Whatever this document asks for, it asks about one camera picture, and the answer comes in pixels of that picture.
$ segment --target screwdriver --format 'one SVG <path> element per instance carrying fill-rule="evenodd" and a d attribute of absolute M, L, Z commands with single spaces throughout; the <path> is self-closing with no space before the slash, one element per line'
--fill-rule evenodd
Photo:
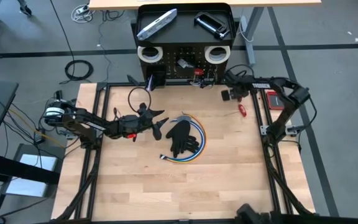
<path fill-rule="evenodd" d="M 247 111 L 246 111 L 246 109 L 244 108 L 243 105 L 239 105 L 239 111 L 240 111 L 240 113 L 242 114 L 243 117 L 247 116 Z"/>

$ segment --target gray floor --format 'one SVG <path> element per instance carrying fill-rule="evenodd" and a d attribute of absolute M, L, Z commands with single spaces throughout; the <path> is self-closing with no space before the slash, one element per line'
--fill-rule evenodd
<path fill-rule="evenodd" d="M 100 50 L 97 46 L 101 13 L 87 24 L 71 21 L 73 8 L 85 0 L 57 1 L 62 24 L 73 50 Z M 66 51 L 63 32 L 48 0 L 28 0 L 34 16 L 27 18 L 19 13 L 16 0 L 0 0 L 0 53 Z M 250 16 L 252 9 L 244 14 Z M 358 1 L 325 0 L 313 7 L 275 7 L 278 23 L 287 45 L 354 44 L 358 39 Z M 242 9 L 233 9 L 239 16 Z M 129 22 L 130 13 L 114 22 L 103 24 L 102 44 L 108 50 L 134 49 Z M 255 32 L 255 45 L 278 45 L 272 23 L 264 11 Z M 237 38 L 235 45 L 242 45 Z M 259 76 L 287 76 L 280 51 L 256 51 Z M 298 81 L 310 87 L 318 109 L 313 129 L 323 158 L 329 183 L 340 216 L 358 218 L 358 49 L 342 50 L 291 50 L 290 59 Z M 94 66 L 90 80 L 98 82 L 106 78 L 107 62 L 103 56 L 82 56 Z M 139 60 L 136 55 L 108 55 L 113 61 L 109 71 L 109 82 L 125 82 L 126 75 L 141 79 Z M 58 83 L 66 80 L 64 67 L 70 57 L 34 57 L 0 59 L 0 80 L 20 84 L 15 102 L 32 119 L 38 119 L 46 99 L 54 91 L 62 89 L 66 99 L 75 98 L 80 82 L 67 85 Z M 229 65 L 244 63 L 244 52 L 233 51 Z M 308 108 L 309 116 L 313 110 Z M 295 122 L 301 122 L 299 115 Z M 64 139 L 51 133 L 62 142 Z M 0 130 L 0 154 L 5 147 L 3 130 Z M 9 133 L 8 157 L 12 158 L 22 141 Z M 328 215 L 320 182 L 316 174 L 308 139 L 304 134 L 302 160 L 308 177 L 316 211 Z M 36 202 L 37 198 L 8 196 L 1 213 Z M 53 199 L 29 210 L 8 216 L 8 223 L 35 223 L 47 221 L 52 211 Z"/>

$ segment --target desk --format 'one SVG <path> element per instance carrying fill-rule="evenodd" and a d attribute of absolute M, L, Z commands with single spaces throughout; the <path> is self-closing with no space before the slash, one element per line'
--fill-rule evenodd
<path fill-rule="evenodd" d="M 181 4 L 181 3 L 227 3 L 234 7 L 260 7 L 260 6 L 307 6 L 321 3 L 321 0 L 161 0 L 161 1 L 141 1 L 141 0 L 91 0 L 89 8 L 91 10 L 123 10 L 137 9 L 144 4 Z"/>
<path fill-rule="evenodd" d="M 264 7 L 267 6 L 312 6 L 321 3 L 321 0 L 90 0 L 89 8 L 91 10 L 124 10 L 124 9 L 133 9 L 137 10 L 140 6 L 144 4 L 182 4 L 182 3 L 227 3 L 233 7 L 254 7 L 252 14 L 249 17 L 249 21 L 245 16 L 241 15 L 240 26 L 241 30 L 244 31 L 244 36 L 247 39 L 244 39 L 244 45 L 246 46 L 246 54 L 248 65 L 255 65 L 255 53 L 254 46 L 252 45 L 254 32 L 258 26 L 259 19 L 262 16 Z"/>
<path fill-rule="evenodd" d="M 132 88 L 110 89 L 107 120 L 113 119 L 114 107 L 121 114 L 133 113 L 127 103 Z M 156 141 L 151 130 L 139 134 L 136 142 L 103 138 L 92 221 L 233 218 L 243 203 L 251 204 L 257 212 L 272 210 L 252 98 L 243 99 L 247 110 L 247 117 L 243 118 L 239 112 L 233 113 L 238 111 L 235 101 L 222 101 L 223 89 L 227 87 L 202 90 L 193 86 L 166 86 L 151 93 L 151 109 L 165 110 L 154 121 L 174 119 L 185 111 L 205 127 L 207 146 L 194 162 L 173 164 L 159 159 L 160 154 L 171 154 L 172 140 L 163 137 Z M 76 106 L 92 111 L 95 94 L 96 84 L 81 84 Z M 103 98 L 102 92 L 99 116 Z M 147 100 L 141 91 L 131 96 L 134 106 Z M 264 117 L 264 107 L 261 101 L 259 103 Z M 273 119 L 279 113 L 272 111 Z M 163 136 L 173 125 L 162 126 Z M 296 144 L 281 142 L 279 146 L 289 188 L 313 211 Z M 64 160 L 52 218 L 59 216 L 76 194 L 84 154 L 84 150 L 76 150 Z M 285 212 L 281 191 L 278 192 L 282 212 Z M 88 195 L 85 195 L 82 217 L 85 217 Z"/>

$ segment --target tape roll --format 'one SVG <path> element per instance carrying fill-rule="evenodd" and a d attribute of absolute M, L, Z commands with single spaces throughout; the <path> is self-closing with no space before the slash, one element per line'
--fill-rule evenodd
<path fill-rule="evenodd" d="M 211 51 L 216 48 L 222 48 L 226 51 L 226 53 L 219 54 L 219 55 L 211 54 Z M 209 46 L 209 47 L 205 47 L 204 51 L 205 51 L 204 56 L 205 56 L 206 61 L 209 63 L 212 63 L 212 64 L 220 64 L 220 63 L 227 61 L 229 59 L 230 53 L 231 53 L 229 46 Z"/>
<path fill-rule="evenodd" d="M 155 63 L 161 60 L 163 51 L 162 47 L 152 47 L 155 50 L 157 50 L 157 54 L 155 56 L 146 56 L 143 54 L 143 50 L 146 49 L 146 47 L 137 47 L 137 56 L 144 62 L 147 63 Z"/>

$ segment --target black box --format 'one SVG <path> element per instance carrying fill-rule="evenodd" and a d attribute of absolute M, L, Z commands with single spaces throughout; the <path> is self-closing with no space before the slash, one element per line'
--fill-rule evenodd
<path fill-rule="evenodd" d="M 146 40 L 138 40 L 136 34 L 145 26 L 165 14 L 171 9 L 177 9 L 177 17 L 165 27 L 157 31 Z M 227 36 L 221 39 L 214 37 L 210 31 L 195 25 L 197 13 L 207 12 L 227 24 L 230 30 Z M 214 78 L 220 83 L 226 68 L 227 60 L 219 63 L 215 60 L 227 58 L 227 51 L 231 50 L 236 38 L 236 27 L 231 8 L 225 3 L 207 4 L 150 4 L 143 5 L 138 10 L 135 23 L 132 22 L 132 31 L 142 66 L 145 80 L 153 75 L 157 86 L 165 85 L 165 80 L 192 80 L 195 69 L 203 70 L 204 78 Z M 206 48 L 211 48 L 208 54 L 209 62 L 205 57 Z M 145 62 L 144 59 L 156 62 Z M 183 59 L 193 66 L 183 68 L 178 60 Z"/>

